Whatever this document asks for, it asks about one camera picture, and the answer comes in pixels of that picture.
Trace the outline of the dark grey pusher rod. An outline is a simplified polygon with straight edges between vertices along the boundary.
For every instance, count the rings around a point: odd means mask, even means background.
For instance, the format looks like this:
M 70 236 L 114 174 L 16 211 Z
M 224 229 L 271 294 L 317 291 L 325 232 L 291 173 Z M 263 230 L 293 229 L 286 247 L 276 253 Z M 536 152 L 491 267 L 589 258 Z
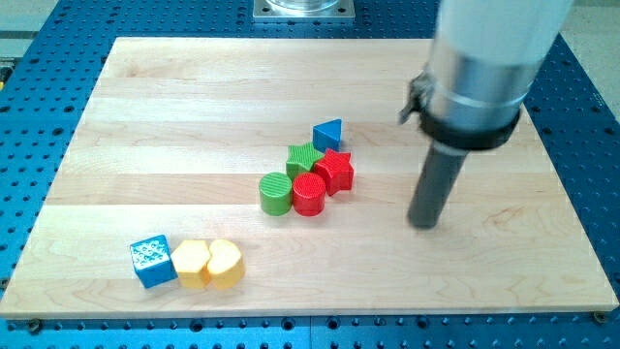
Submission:
M 413 227 L 432 229 L 437 225 L 467 155 L 466 150 L 431 143 L 408 209 Z

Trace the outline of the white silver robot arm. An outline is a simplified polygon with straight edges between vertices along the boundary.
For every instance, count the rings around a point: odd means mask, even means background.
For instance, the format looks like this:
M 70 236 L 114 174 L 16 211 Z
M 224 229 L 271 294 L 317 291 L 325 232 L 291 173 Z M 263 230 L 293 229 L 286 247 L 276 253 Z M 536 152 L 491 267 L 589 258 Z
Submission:
M 503 145 L 573 0 L 443 0 L 430 55 L 399 113 L 414 113 L 429 146 L 408 209 L 436 226 L 467 155 Z

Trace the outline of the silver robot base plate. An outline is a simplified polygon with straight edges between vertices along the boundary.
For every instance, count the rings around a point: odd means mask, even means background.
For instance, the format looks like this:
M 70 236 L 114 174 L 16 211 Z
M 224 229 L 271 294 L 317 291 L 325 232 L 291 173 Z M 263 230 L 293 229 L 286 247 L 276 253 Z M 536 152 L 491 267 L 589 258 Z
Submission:
M 353 0 L 254 0 L 255 22 L 349 22 L 356 17 Z

